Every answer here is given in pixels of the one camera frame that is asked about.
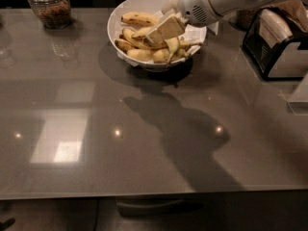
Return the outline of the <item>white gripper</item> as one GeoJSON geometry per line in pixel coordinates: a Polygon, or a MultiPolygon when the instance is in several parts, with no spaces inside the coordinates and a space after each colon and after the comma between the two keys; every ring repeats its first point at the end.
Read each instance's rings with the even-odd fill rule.
{"type": "Polygon", "coordinates": [[[204,27],[237,10],[260,7],[265,0],[168,0],[161,8],[164,16],[145,35],[151,43],[176,38],[188,24],[204,27]]]}

